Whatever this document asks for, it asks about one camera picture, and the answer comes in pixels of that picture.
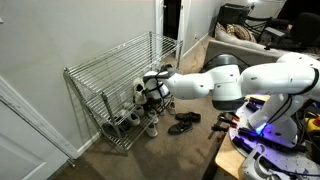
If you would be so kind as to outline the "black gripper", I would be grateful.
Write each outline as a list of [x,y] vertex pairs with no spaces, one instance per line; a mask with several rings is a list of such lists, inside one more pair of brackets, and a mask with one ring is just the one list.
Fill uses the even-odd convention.
[[149,71],[144,76],[144,80],[150,79],[169,79],[176,73],[176,69],[171,64],[163,65],[159,72]]

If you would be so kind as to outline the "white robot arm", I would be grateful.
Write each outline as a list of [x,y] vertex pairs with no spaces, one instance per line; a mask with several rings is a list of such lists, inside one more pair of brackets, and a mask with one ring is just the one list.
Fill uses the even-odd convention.
[[320,61],[308,55],[289,52],[272,63],[241,70],[231,54],[212,58],[207,71],[182,75],[173,68],[149,71],[143,76],[152,92],[166,87],[179,99],[198,99],[209,95],[213,107],[235,111],[247,95],[267,95],[262,108],[249,115],[248,124],[260,136],[292,148],[298,142],[298,128],[292,115],[305,100],[320,101]]

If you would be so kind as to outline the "round grey robot base plate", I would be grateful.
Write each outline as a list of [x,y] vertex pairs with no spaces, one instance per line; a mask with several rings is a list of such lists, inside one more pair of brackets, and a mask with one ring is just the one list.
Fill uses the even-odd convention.
[[229,137],[245,157],[240,165],[244,180],[320,180],[320,168],[306,154],[307,149],[290,149],[262,138],[252,130],[247,118],[258,111],[264,101],[250,98],[236,114],[240,117]]

